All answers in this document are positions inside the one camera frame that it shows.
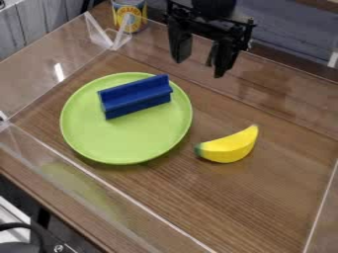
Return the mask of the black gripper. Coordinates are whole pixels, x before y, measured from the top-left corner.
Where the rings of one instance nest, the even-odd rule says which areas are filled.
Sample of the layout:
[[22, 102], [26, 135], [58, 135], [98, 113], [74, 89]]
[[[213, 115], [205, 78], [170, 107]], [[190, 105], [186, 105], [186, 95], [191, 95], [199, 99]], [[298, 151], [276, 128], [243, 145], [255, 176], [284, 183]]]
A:
[[214, 77], [221, 78], [233, 68], [239, 49], [247, 49], [257, 22], [237, 8], [238, 0], [167, 0], [169, 46], [177, 63], [191, 55], [193, 35], [217, 40], [206, 65], [214, 67]]

